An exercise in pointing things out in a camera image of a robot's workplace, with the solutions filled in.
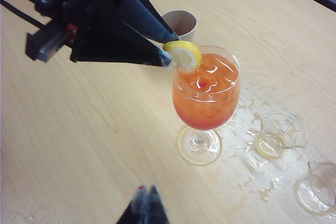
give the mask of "wooden table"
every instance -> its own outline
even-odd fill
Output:
[[[46,21],[31,3],[8,1]],[[3,223],[115,223],[135,189],[151,183],[171,223],[334,222],[306,213],[294,187],[308,160],[336,162],[336,13],[312,0],[151,2],[160,13],[192,11],[195,42],[225,47],[241,62],[244,111],[221,128],[222,155],[205,167],[180,157],[184,124],[172,107],[170,71],[74,64],[68,48],[33,62],[24,47],[36,28],[2,8]],[[260,127],[258,115],[277,110],[301,119],[307,147],[285,168],[258,167],[237,148]]]

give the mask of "glass stem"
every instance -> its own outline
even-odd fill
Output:
[[[198,145],[203,145],[204,144],[204,138],[201,134],[202,134],[202,132],[199,131],[198,134],[195,136],[195,139],[194,139],[195,144],[198,144]]]

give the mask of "beige cup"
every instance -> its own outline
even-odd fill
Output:
[[[162,15],[166,23],[174,30],[180,40],[193,41],[197,27],[197,18],[186,10],[170,10]]]

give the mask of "overturned glass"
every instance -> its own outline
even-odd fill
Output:
[[[264,158],[279,158],[285,150],[305,147],[305,132],[293,114],[276,111],[260,117],[261,131],[253,145]]]
[[[334,215],[336,213],[336,164],[308,162],[308,167],[308,177],[297,182],[297,202],[310,214]]]

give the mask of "wine glass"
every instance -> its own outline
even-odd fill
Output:
[[[177,67],[173,103],[187,126],[178,136],[182,156],[194,165],[215,161],[222,144],[214,130],[234,113],[239,98],[239,63],[223,48],[200,46],[202,61],[193,72]]]

